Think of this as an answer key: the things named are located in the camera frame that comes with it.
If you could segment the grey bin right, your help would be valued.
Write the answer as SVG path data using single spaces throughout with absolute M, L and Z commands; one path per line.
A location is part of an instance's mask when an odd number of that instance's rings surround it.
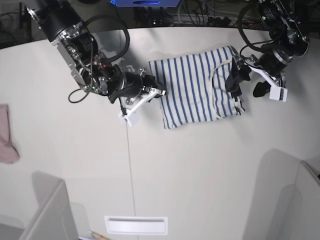
M 249 211 L 244 240 L 318 240 L 320 179 L 301 161 L 279 178 L 259 187 Z

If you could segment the black power strip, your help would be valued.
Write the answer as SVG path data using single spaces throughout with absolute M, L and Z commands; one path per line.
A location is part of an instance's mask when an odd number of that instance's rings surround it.
M 228 28 L 228 27 L 236 27 L 238 24 L 238 19 L 234 17 L 219 17 L 219 16 L 209 16 L 205 21 L 205 27 L 221 27 L 221 28 Z

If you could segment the blue box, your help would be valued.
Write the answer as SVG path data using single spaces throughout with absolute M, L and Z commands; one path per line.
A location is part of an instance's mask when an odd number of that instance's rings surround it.
M 128 7 L 177 7 L 180 0 L 111 0 L 113 5 L 120 8 Z

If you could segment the grey bin left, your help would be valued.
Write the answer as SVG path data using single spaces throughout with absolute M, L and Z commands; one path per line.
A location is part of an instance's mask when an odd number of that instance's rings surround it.
M 70 200 L 63 179 L 41 171 L 0 175 L 2 240 L 78 240 L 90 235 L 87 212 Z

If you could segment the grey bin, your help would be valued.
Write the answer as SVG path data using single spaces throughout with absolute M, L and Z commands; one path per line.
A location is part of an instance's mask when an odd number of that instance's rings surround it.
M 259 187 L 249 211 L 244 240 L 318 240 L 320 179 L 301 161 L 279 178 Z
M 87 212 L 70 200 L 63 179 L 41 171 L 0 175 L 2 240 L 78 240 L 90 235 Z

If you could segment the blue white striped T-shirt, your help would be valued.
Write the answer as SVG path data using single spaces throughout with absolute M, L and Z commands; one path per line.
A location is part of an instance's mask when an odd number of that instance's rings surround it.
M 222 120 L 245 112 L 225 84 L 236 50 L 223 46 L 202 53 L 152 60 L 151 73 L 167 88 L 159 100 L 165 129 Z

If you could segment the white rectangular tray slot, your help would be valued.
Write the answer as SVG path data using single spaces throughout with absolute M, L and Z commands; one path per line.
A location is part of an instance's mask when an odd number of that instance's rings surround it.
M 167 217 L 105 216 L 104 220 L 108 234 L 156 236 L 169 232 Z

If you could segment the pink cloth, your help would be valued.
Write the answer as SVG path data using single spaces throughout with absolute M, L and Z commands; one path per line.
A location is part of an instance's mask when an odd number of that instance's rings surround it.
M 15 149 L 11 138 L 9 106 L 0 105 L 0 162 L 13 164 L 19 160 L 19 153 Z

